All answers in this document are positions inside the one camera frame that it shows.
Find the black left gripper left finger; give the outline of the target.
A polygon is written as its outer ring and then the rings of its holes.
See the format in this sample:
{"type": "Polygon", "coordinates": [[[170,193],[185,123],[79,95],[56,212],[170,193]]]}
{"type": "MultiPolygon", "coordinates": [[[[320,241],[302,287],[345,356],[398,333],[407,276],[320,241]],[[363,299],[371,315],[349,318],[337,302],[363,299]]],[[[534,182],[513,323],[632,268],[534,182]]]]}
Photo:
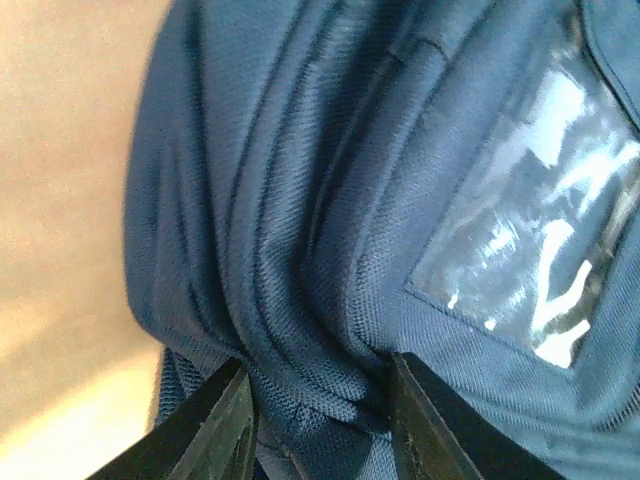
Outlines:
{"type": "Polygon", "coordinates": [[[257,421],[248,372],[229,360],[164,423],[90,477],[251,480],[257,421]]]}

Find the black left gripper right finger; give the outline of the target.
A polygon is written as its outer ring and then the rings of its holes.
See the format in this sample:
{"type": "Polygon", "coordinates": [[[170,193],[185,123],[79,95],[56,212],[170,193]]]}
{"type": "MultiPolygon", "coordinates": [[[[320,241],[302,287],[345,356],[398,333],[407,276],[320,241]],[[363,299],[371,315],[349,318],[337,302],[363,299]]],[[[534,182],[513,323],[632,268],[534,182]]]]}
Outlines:
{"type": "Polygon", "coordinates": [[[487,422],[416,355],[395,353],[390,430],[400,479],[560,479],[487,422]]]}

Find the navy blue student backpack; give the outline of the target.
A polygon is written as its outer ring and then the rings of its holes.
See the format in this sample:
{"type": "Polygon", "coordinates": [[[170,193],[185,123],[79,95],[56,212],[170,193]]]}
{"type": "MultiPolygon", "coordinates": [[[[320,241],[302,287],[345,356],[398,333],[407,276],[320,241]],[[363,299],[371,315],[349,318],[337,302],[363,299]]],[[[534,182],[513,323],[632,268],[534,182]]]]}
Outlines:
{"type": "Polygon", "coordinates": [[[268,479],[393,479],[411,353],[567,479],[639,475],[639,5],[176,1],[124,214],[167,415],[243,362],[268,479]]]}

